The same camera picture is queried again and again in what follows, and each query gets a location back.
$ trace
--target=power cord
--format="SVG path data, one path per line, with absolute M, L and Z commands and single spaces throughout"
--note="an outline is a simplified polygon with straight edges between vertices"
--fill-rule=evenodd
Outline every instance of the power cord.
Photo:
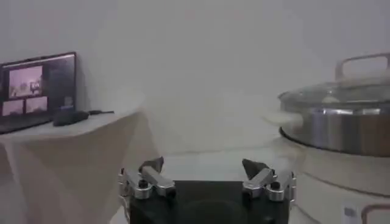
M 88 114 L 90 115 L 98 115 L 98 114 L 113 114 L 114 111 L 101 111 L 101 110 L 90 110 Z

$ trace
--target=white table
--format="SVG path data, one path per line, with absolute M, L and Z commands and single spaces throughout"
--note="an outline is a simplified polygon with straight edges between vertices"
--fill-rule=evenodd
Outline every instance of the white table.
M 137 124 L 128 110 L 78 124 L 45 124 L 1 135 L 28 224 L 107 223 L 116 176 Z

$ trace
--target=video call on screen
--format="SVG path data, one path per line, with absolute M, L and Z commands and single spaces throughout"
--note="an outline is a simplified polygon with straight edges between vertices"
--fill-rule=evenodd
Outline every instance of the video call on screen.
M 1 116 L 54 113 L 74 108 L 74 57 L 5 66 L 1 79 Z

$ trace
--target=laptop screen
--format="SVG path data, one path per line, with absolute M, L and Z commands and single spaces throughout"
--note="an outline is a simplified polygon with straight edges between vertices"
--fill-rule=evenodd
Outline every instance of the laptop screen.
M 0 120 L 75 110 L 75 79 L 75 53 L 3 64 Z

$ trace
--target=white backdrop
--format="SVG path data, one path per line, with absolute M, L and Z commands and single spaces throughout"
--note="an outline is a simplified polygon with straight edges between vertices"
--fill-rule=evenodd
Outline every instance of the white backdrop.
M 143 92 L 163 153 L 261 144 L 276 135 L 259 118 L 264 99 L 331 80 L 337 59 L 390 50 L 387 0 L 0 4 L 1 61 L 77 51 L 82 106 Z

